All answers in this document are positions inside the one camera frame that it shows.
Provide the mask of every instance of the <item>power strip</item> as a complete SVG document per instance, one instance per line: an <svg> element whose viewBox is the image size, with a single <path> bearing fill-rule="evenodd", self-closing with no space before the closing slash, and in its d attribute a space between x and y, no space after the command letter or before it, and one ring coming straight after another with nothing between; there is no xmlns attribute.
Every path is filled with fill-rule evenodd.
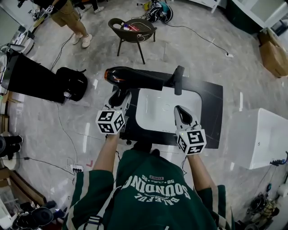
<svg viewBox="0 0 288 230"><path fill-rule="evenodd" d="M71 168L71 170L72 170L74 173L78 173L78 172L83 172L83 171L84 171L83 166L78 165L78 164L71 164L71 165L70 165L70 168Z"/></svg>

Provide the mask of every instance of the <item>black countertop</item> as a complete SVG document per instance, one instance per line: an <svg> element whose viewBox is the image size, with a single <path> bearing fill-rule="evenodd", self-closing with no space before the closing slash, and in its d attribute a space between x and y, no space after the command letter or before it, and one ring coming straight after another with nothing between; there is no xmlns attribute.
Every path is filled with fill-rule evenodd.
<svg viewBox="0 0 288 230"><path fill-rule="evenodd" d="M164 79L164 86L172 74L154 71L139 70L143 73ZM182 79L182 89L198 93L202 99L202 111L200 124L206 133L208 149L217 149L221 135L222 112L223 112L223 87L201 80L192 80L188 77ZM136 122L136 109L138 103L139 88L131 89L130 107L126 112L129 117L125 131L120 134L120 138L131 141L145 141L154 144L176 146L176 135L174 133L164 133L141 128Z"/></svg>

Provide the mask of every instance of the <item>black bag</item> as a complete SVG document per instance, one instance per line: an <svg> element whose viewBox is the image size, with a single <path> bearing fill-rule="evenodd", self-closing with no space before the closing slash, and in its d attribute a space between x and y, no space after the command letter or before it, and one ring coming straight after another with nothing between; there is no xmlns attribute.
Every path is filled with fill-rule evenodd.
<svg viewBox="0 0 288 230"><path fill-rule="evenodd" d="M68 99L77 102L84 96L88 80L83 72L84 71L71 70L66 67L61 67L57 70L56 76L60 80L65 97Z"/></svg>

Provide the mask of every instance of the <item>fiducial marker cube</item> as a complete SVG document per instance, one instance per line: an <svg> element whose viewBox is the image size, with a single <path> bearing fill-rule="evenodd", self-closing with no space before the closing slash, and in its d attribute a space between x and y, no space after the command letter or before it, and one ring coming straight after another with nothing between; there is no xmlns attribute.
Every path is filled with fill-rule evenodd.
<svg viewBox="0 0 288 230"><path fill-rule="evenodd" d="M98 111L96 124L100 133L117 134L125 124L123 112L121 110Z"/></svg>
<svg viewBox="0 0 288 230"><path fill-rule="evenodd" d="M205 130L176 131L177 144L185 155L199 154L206 146Z"/></svg>

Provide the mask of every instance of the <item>vanity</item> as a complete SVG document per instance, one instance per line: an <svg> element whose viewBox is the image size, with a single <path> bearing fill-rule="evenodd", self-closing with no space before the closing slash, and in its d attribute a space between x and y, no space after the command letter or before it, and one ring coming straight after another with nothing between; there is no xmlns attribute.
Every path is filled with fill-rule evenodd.
<svg viewBox="0 0 288 230"><path fill-rule="evenodd" d="M217 149L221 136L223 87L221 85L182 77L182 95L174 94L169 85L172 74L138 70L164 80L162 91L134 88L125 114L126 124L120 138L176 146L174 107L185 106L195 112L205 129L206 148Z"/></svg>

